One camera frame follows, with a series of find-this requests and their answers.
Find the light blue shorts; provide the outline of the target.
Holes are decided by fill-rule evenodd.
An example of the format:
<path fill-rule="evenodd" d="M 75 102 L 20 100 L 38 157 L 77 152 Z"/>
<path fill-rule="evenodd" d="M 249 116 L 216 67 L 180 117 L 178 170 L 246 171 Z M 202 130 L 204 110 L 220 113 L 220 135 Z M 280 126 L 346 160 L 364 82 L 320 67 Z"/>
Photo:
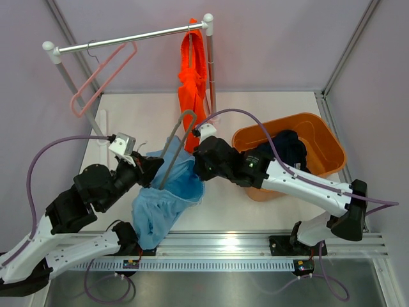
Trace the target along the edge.
<path fill-rule="evenodd" d="M 132 202 L 132 220 L 141 249 L 155 249 L 170 232 L 182 213 L 199 204 L 205 183 L 194 173 L 194 157 L 181 149 L 179 137 L 168 139 L 164 163 L 148 188 L 140 189 Z"/>

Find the navy blue shorts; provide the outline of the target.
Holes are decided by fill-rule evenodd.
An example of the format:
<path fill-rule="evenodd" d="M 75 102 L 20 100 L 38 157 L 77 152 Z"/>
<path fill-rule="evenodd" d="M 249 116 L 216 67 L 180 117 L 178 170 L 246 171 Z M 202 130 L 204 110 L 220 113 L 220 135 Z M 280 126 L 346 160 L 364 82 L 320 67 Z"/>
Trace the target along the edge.
<path fill-rule="evenodd" d="M 298 134 L 293 130 L 283 130 L 272 138 L 274 147 L 285 164 L 310 173 L 307 167 L 307 150 Z"/>

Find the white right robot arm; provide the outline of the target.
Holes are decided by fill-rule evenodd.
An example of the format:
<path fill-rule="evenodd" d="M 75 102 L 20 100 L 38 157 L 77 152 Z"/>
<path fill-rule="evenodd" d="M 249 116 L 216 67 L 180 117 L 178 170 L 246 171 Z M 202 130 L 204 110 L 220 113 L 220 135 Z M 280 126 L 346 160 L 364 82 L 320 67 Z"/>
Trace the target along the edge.
<path fill-rule="evenodd" d="M 311 246 L 332 238 L 362 240 L 367 185 L 361 180 L 352 184 L 331 182 L 289 166 L 264 152 L 238 152 L 223 139 L 210 136 L 193 153 L 194 171 L 202 181 L 221 177 L 240 187 L 277 191 L 294 196 L 324 210 L 308 221 L 293 227 L 289 246 L 303 254 Z"/>

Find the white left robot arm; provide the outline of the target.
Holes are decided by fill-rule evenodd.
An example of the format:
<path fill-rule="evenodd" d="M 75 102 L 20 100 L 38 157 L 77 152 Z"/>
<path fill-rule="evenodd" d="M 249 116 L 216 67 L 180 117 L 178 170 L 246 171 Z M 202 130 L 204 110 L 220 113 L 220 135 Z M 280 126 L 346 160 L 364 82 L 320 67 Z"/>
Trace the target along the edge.
<path fill-rule="evenodd" d="M 1 296 L 31 295 L 92 258 L 132 254 L 137 249 L 137 235 L 129 222 L 119 222 L 111 230 L 75 245 L 66 243 L 133 186 L 148 187 L 163 163 L 160 157 L 132 152 L 129 161 L 118 159 L 115 170 L 92 164 L 74 177 L 73 186 L 46 208 L 28 246 L 2 266 Z"/>

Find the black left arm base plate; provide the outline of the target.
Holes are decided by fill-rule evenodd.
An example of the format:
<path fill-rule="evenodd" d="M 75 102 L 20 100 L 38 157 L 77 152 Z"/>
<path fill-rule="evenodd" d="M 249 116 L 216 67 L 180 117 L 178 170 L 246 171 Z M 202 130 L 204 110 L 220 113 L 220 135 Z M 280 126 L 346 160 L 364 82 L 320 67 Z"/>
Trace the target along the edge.
<path fill-rule="evenodd" d="M 125 256 L 155 256 L 157 249 L 142 249 L 140 246 L 135 246 L 132 250 L 127 251 Z"/>

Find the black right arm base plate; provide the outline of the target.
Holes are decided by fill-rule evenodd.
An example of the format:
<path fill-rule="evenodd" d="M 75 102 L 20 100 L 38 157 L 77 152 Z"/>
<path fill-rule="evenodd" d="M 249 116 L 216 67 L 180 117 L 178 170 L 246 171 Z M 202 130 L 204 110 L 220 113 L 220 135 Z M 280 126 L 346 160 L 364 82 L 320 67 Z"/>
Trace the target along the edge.
<path fill-rule="evenodd" d="M 318 255 L 320 243 L 306 246 L 299 243 L 291 235 L 271 235 L 268 238 L 272 256 L 311 256 Z"/>

